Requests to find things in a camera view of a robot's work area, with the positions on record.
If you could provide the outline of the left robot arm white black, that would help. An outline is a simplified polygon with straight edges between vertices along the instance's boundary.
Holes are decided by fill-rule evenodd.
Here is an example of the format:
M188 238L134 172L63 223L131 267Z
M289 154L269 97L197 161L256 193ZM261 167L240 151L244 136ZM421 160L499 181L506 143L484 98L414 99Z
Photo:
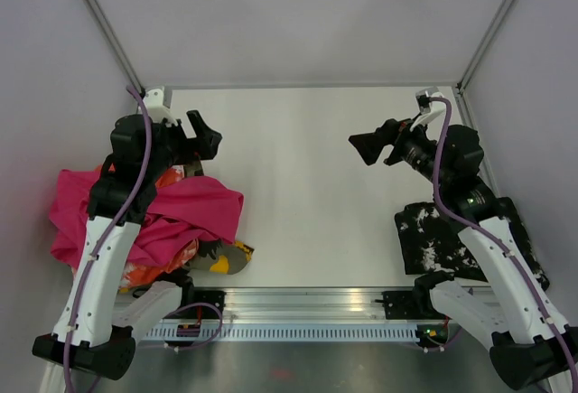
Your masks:
M120 314L114 313L117 289L131 247L157 190L156 182L175 164L214 158L222 136L200 113L187 114L195 136L179 120L154 122L146 113L118 119L110 135L112 152L89 192L86 236L77 274L62 316L53 331L37 337L33 355L71 372L99 379L121 379L137 344L164 317L190 316L197 297L191 279L163 274Z

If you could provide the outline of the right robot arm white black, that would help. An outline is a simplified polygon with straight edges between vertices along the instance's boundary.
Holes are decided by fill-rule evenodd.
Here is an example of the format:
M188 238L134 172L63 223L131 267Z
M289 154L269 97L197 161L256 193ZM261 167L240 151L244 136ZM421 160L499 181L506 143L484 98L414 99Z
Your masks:
M405 162L432 183L436 209L456 228L499 303L498 310L491 309L441 272L416 279L415 312L423 317L440 313L457 322L489 352L494 370L510 388L560 379L564 391L575 392L577 329L538 284L499 199L480 178L478 133L446 123L434 141L418 119L389 119L349 141L367 165L391 147L387 165Z

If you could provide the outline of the pink trousers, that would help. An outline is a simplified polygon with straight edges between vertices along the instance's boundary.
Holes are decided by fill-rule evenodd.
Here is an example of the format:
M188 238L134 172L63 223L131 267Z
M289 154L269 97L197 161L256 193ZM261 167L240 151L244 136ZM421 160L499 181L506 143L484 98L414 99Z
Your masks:
M85 244L89 190L99 169L62 170L49 220L57 229L51 254L77 267ZM163 267L195 239L236 239L244 197L209 176L192 176L157 189L144 224L127 260L146 267Z

